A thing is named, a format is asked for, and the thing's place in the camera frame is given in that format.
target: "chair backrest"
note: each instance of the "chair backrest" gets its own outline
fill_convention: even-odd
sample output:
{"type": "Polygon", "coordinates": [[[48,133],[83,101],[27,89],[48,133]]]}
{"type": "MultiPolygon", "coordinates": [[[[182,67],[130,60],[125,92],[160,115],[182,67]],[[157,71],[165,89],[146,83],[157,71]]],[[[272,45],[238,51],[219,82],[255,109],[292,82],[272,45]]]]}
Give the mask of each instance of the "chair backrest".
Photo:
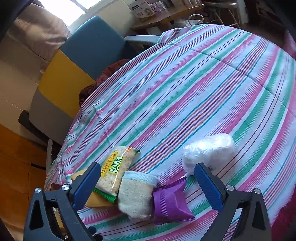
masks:
{"type": "Polygon", "coordinates": [[[133,48],[100,17],[88,20],[48,65],[31,103],[30,122],[62,144],[79,111],[80,91],[109,65],[135,56],[133,48]]]}

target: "snack bag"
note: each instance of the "snack bag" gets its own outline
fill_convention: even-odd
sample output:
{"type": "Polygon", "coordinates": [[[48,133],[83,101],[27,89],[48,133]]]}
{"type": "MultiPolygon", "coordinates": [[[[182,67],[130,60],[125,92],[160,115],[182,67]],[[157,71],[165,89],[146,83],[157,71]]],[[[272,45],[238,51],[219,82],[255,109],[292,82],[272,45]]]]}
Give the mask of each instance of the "snack bag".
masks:
{"type": "Polygon", "coordinates": [[[183,223],[194,221],[194,215],[186,204],[184,188],[187,177],[156,188],[153,192],[154,197],[154,224],[164,223],[183,223]]]}
{"type": "Polygon", "coordinates": [[[140,151],[125,146],[117,146],[102,165],[101,177],[94,191],[100,193],[107,200],[114,202],[119,190],[121,179],[129,169],[134,157],[140,151]]]}

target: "purple candy wrapper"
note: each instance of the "purple candy wrapper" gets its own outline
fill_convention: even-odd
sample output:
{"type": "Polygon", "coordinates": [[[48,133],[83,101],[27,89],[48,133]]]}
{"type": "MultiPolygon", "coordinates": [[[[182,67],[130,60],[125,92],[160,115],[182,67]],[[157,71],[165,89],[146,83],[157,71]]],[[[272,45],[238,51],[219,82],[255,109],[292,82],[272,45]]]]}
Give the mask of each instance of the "purple candy wrapper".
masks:
{"type": "Polygon", "coordinates": [[[194,221],[194,215],[187,207],[184,195],[187,177],[156,188],[153,192],[154,197],[154,224],[182,223],[194,221]]]}

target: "metal chair leg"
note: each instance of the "metal chair leg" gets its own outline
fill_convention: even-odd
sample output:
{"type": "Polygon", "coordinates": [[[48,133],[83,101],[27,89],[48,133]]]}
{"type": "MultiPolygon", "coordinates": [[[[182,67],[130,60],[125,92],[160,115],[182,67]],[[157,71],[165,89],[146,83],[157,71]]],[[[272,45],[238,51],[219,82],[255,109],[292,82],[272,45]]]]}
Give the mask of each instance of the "metal chair leg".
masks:
{"type": "Polygon", "coordinates": [[[224,25],[224,23],[222,22],[222,20],[221,20],[219,14],[217,14],[216,9],[214,9],[214,14],[215,14],[215,16],[218,18],[218,20],[220,21],[220,23],[221,23],[222,25],[224,25]]]}
{"type": "Polygon", "coordinates": [[[233,13],[230,11],[230,9],[228,9],[228,12],[230,12],[231,16],[233,17],[233,19],[234,19],[234,21],[235,21],[235,23],[232,24],[232,25],[230,25],[230,26],[237,25],[239,28],[241,28],[240,25],[237,23],[237,20],[235,19],[233,13]]]}
{"type": "Polygon", "coordinates": [[[237,8],[237,17],[239,19],[239,28],[241,29],[242,28],[242,22],[241,22],[241,16],[240,16],[240,12],[239,12],[238,8],[237,8]]]}

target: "striped tablecloth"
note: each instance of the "striped tablecloth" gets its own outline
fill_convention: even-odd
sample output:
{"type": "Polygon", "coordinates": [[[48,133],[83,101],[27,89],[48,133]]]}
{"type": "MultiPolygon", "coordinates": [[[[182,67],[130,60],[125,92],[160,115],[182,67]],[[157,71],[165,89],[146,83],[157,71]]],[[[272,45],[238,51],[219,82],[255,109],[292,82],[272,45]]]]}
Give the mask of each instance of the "striped tablecloth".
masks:
{"type": "MultiPolygon", "coordinates": [[[[70,181],[93,161],[102,164],[117,145],[141,150],[130,170],[156,175],[167,184],[185,175],[184,144],[225,132],[233,136],[236,155],[217,176],[238,190],[259,188],[273,223],[296,183],[294,82],[295,60],[251,33],[220,25],[165,32],[85,101],[46,187],[70,181]]],[[[78,213],[104,240],[196,241],[217,212],[192,176],[185,195],[193,222],[131,223],[108,208],[85,207],[78,213]]]]}

